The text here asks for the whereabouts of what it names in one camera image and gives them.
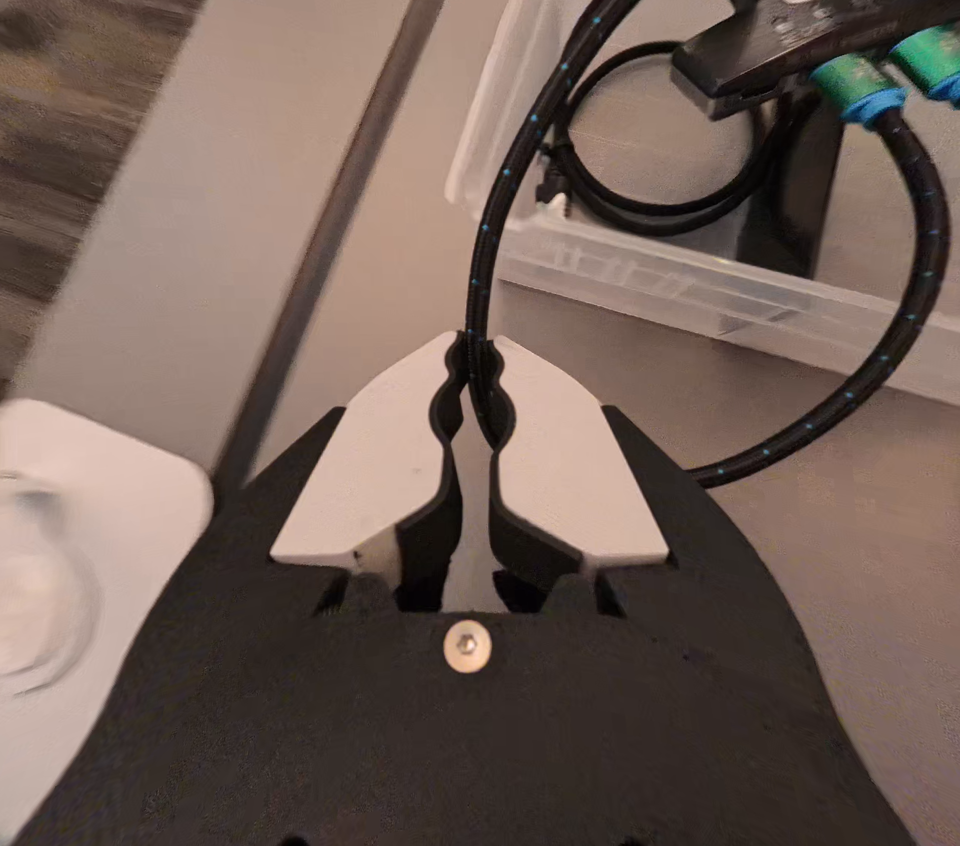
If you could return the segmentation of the black HDMI switch box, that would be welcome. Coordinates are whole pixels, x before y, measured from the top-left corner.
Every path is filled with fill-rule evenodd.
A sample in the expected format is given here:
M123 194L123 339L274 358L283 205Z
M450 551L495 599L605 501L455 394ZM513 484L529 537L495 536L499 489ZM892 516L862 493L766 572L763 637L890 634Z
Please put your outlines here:
M958 21L959 0L733 0L674 49L671 80L710 120L795 90L815 68Z

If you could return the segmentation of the sign stand with white base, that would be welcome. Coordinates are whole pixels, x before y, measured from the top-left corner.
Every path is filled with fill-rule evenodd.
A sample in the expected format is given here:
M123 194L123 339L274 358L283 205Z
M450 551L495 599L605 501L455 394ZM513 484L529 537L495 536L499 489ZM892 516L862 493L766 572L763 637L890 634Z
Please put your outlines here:
M192 462L64 408L2 403L1 830L75 759L212 514Z

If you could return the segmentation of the clear plastic storage bin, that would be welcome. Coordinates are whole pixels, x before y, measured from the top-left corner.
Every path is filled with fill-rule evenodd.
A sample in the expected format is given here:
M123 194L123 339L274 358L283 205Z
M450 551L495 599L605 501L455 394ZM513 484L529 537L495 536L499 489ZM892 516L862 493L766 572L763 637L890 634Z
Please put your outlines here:
M589 0L508 0L445 186L478 219L522 115ZM597 62L634 44L686 39L723 19L727 0L645 0ZM949 198L953 253L937 309L894 387L958 405L958 111L911 92L906 117ZM669 81L666 59L631 64L592 93L571 134L585 164L616 191L670 202L734 176L749 120L710 123ZM913 217L880 140L849 128L812 278L738 262L750 204L713 227L644 240L602 226L579 207L539 207L534 163L511 208L501 279L702 336L850 373L886 329L909 268Z

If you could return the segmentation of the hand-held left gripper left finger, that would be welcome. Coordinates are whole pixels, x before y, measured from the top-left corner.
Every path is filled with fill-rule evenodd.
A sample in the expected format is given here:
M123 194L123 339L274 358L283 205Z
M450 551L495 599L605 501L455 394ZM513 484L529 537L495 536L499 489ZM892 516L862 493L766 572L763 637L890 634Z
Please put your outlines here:
M452 441L462 335L442 333L344 408L270 549L277 563L381 578L400 610L438 612L463 529Z

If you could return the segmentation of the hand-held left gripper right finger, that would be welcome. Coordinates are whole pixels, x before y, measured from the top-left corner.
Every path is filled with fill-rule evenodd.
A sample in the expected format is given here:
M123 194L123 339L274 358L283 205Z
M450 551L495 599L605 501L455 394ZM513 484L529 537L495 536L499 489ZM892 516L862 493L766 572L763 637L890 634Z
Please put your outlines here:
M558 365L498 336L488 541L511 613L540 612L557 582L660 568L670 550L601 401Z

